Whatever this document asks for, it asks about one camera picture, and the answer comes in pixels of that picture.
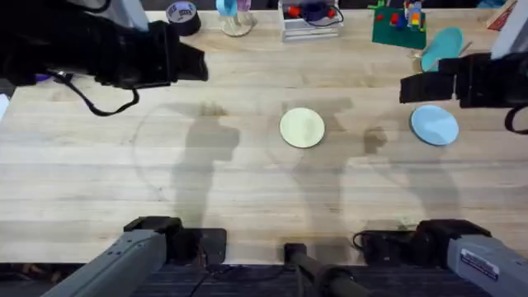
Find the beige plate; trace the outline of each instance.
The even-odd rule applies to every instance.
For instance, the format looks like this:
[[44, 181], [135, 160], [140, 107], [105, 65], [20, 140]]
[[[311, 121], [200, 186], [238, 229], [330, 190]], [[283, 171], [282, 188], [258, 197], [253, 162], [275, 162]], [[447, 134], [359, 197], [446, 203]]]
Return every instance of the beige plate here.
[[290, 145], [306, 149], [318, 144], [324, 136], [321, 116], [308, 108], [294, 108], [280, 120], [280, 134]]

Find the light blue frisbee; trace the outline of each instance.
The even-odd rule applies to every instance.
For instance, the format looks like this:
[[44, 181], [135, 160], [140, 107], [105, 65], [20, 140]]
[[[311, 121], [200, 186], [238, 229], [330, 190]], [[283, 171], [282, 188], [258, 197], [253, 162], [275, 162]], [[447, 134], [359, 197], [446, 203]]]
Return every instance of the light blue frisbee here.
[[427, 144], [451, 144], [459, 135], [459, 125], [454, 116], [438, 106], [418, 107], [411, 114], [410, 122], [412, 132]]
[[448, 27], [436, 34], [426, 52], [422, 54], [422, 70], [438, 71], [438, 59], [456, 58], [464, 43], [464, 35], [457, 27]]

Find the black cable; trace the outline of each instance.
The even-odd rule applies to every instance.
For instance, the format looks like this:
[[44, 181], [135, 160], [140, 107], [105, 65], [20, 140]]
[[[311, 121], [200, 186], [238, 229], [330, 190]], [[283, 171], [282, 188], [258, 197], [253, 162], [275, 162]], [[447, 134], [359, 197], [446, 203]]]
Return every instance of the black cable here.
[[105, 12], [106, 10], [108, 10], [108, 8], [110, 7], [111, 4], [112, 4], [112, 0], [106, 0], [105, 4], [103, 4], [101, 7], [95, 7], [94, 8], [94, 7], [85, 7], [83, 5], [79, 5], [79, 4], [75, 4], [75, 3], [71, 3], [71, 2], [65, 3], [65, 5], [67, 5], [68, 7], [75, 8], [75, 9], [81, 10], [83, 12], [91, 12], [91, 13], [102, 13], [102, 12]]
[[224, 269], [223, 271], [213, 271], [211, 272], [211, 276], [216, 279], [217, 281], [223, 281], [223, 282], [238, 282], [238, 283], [251, 283], [251, 282], [261, 282], [261, 281], [273, 281], [274, 279], [281, 276], [285, 271], [288, 271], [285, 266], [283, 266], [277, 273], [272, 274], [270, 276], [265, 277], [259, 277], [259, 278], [240, 278], [240, 277], [233, 277], [230, 275], [226, 275], [225, 277], [219, 277], [222, 275], [225, 275], [226, 272], [233, 271], [232, 273], [236, 273], [237, 271], [242, 271], [246, 267], [244, 266], [230, 266], [227, 269]]
[[339, 14], [339, 17], [341, 18], [340, 20], [337, 20], [337, 21], [332, 21], [326, 25], [318, 25], [318, 24], [314, 24], [312, 23], [311, 21], [306, 21], [308, 23], [308, 25], [311, 25], [311, 26], [315, 26], [315, 27], [320, 27], [320, 28], [324, 28], [324, 27], [328, 27], [328, 26], [332, 26], [332, 25], [336, 25], [336, 24], [339, 24], [339, 23], [342, 23], [345, 21], [345, 17], [343, 16], [341, 10], [339, 8], [337, 8], [336, 6], [334, 5], [330, 5], [328, 6], [330, 7], [331, 9], [333, 9], [334, 11], [336, 11], [338, 14]]
[[360, 237], [360, 236], [363, 236], [365, 235], [365, 232], [364, 231], [361, 231], [361, 232], [358, 232], [358, 233], [355, 233], [354, 236], [352, 236], [352, 246], [360, 251], [360, 252], [363, 252], [363, 246], [361, 246], [360, 244], [357, 244], [356, 242], [356, 238]]
[[303, 274], [300, 271], [299, 265], [295, 266], [295, 275], [297, 276], [297, 297], [304, 297], [304, 282]]
[[194, 288], [192, 288], [191, 293], [189, 294], [189, 297], [192, 297], [196, 291], [201, 287], [201, 284], [209, 277], [210, 273], [205, 273], [204, 277], [201, 278], [200, 281], [198, 281]]
[[508, 111], [508, 113], [506, 114], [506, 118], [504, 118], [504, 127], [506, 127], [506, 130], [513, 132], [515, 134], [528, 135], [528, 129], [516, 130], [513, 127], [513, 119], [515, 119], [515, 115], [517, 114], [517, 112], [521, 111], [525, 107], [528, 107], [528, 106], [518, 106]]
[[122, 111], [125, 111], [127, 108], [129, 108], [131, 106], [134, 106], [134, 105], [139, 103], [138, 91], [136, 89], [132, 89], [132, 94], [134, 94], [134, 97], [132, 98], [132, 101], [124, 104], [123, 106], [121, 106], [120, 108], [118, 108], [115, 111], [102, 111], [102, 110], [98, 109], [93, 104], [93, 102], [91, 102], [90, 99], [88, 99], [81, 91], [79, 91], [79, 89], [77, 89], [77, 87], [75, 87], [75, 85], [73, 85], [72, 82], [70, 82], [68, 79], [66, 79], [62, 75], [59, 75], [57, 73], [53, 73], [53, 72], [50, 72], [50, 71], [46, 72], [45, 74], [48, 74], [48, 75], [53, 76], [54, 78], [57, 78], [60, 82], [62, 82], [67, 87], [69, 87], [77, 95], [79, 95], [84, 100], [84, 103], [86, 103], [86, 105], [88, 106], [88, 109], [96, 116], [113, 116], [113, 115], [118, 114], [118, 113], [120, 113]]

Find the black tape roll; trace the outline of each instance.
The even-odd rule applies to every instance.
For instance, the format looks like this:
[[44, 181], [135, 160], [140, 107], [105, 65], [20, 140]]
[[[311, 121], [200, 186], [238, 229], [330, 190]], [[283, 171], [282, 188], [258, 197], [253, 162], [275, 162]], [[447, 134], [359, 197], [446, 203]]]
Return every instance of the black tape roll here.
[[193, 35], [201, 27], [196, 6], [188, 1], [177, 1], [168, 7], [167, 19], [175, 24], [179, 36]]

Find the white label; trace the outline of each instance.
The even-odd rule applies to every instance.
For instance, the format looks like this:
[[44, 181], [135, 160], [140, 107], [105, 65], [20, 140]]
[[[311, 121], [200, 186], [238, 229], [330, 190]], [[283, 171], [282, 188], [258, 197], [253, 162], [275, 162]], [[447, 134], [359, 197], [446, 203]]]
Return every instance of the white label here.
[[478, 256], [475, 253], [462, 248], [460, 250], [460, 260], [463, 263], [473, 267], [475, 270], [482, 272], [485, 276], [491, 278], [492, 280], [498, 281], [498, 275], [500, 273], [498, 266], [485, 260], [481, 256]]

